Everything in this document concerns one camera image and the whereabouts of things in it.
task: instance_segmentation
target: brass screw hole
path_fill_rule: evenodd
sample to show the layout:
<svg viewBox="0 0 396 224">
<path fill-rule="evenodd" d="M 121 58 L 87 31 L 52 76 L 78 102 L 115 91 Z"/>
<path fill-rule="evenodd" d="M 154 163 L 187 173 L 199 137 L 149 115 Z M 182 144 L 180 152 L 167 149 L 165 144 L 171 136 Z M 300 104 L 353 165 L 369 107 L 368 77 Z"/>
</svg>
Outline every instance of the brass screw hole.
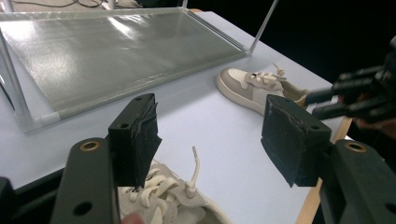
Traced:
<svg viewBox="0 0 396 224">
<path fill-rule="evenodd" d="M 358 143 L 346 143 L 346 147 L 356 152 L 366 152 L 367 148 Z"/>
<path fill-rule="evenodd" d="M 79 149 L 83 150 L 83 151 L 92 151 L 92 150 L 96 150 L 97 148 L 99 148 L 100 143 L 98 141 L 89 141 L 89 142 L 85 142 L 83 143 Z"/>
</svg>

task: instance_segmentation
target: white sneaker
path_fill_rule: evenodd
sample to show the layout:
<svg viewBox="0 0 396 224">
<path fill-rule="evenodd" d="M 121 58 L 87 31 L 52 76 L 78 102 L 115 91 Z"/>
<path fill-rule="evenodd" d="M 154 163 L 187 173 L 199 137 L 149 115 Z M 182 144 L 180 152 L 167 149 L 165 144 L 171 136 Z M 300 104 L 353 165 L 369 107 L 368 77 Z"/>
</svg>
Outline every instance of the white sneaker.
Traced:
<svg viewBox="0 0 396 224">
<path fill-rule="evenodd" d="M 265 114 L 268 94 L 291 99 L 304 105 L 308 90 L 300 90 L 286 81 L 283 69 L 280 76 L 273 73 L 249 73 L 236 68 L 223 69 L 217 76 L 219 91 L 233 102 L 250 108 L 261 115 Z"/>
<path fill-rule="evenodd" d="M 119 188 L 121 216 L 138 213 L 147 224 L 226 224 L 223 211 L 195 187 L 200 162 L 195 147 L 195 172 L 183 181 L 166 165 L 153 161 L 143 189 Z"/>
</svg>

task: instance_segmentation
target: shoe upper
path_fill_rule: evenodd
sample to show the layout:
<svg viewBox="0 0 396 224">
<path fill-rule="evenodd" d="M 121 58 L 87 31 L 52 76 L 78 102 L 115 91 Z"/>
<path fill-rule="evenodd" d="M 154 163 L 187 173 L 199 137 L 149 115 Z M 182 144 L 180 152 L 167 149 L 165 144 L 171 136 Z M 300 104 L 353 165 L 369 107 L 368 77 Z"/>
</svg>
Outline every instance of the shoe upper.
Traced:
<svg viewBox="0 0 396 224">
<path fill-rule="evenodd" d="M 283 96 L 280 82 L 265 74 L 253 74 L 235 68 L 227 68 L 221 71 L 220 78 L 231 91 L 250 101 L 260 103 L 264 100 L 265 102 L 268 93 Z"/>
<path fill-rule="evenodd" d="M 121 215 L 138 213 L 149 224 L 231 223 L 215 203 L 195 188 L 197 175 L 196 168 L 192 181 L 185 182 L 166 165 L 154 161 L 143 189 L 119 188 Z"/>
</svg>

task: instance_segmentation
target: shoe sole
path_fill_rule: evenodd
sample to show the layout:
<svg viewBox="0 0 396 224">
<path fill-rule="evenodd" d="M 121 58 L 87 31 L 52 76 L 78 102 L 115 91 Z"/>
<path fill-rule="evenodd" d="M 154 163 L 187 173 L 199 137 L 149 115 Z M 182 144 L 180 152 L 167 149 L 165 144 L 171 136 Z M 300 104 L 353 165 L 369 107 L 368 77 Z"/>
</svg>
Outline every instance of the shoe sole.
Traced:
<svg viewBox="0 0 396 224">
<path fill-rule="evenodd" d="M 216 82 L 218 84 L 218 89 L 219 91 L 228 99 L 233 101 L 236 104 L 239 104 L 241 106 L 244 106 L 246 108 L 252 109 L 256 111 L 257 113 L 261 114 L 262 116 L 265 115 L 265 107 L 262 105 L 259 105 L 253 101 L 249 101 L 247 98 L 242 97 L 241 95 L 237 94 L 236 92 L 230 90 L 224 82 L 221 80 L 220 74 L 216 77 Z"/>
</svg>

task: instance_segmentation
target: dark background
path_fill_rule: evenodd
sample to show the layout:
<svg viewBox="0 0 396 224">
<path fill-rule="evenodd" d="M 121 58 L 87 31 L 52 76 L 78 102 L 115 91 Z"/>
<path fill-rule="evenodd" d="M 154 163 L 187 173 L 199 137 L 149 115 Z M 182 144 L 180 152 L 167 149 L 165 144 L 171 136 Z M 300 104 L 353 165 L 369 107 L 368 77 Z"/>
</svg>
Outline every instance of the dark background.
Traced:
<svg viewBox="0 0 396 224">
<path fill-rule="evenodd" d="M 257 34 L 272 1 L 190 0 Z M 341 73 L 380 65 L 396 35 L 390 0 L 280 0 L 261 41 L 333 83 Z"/>
</svg>

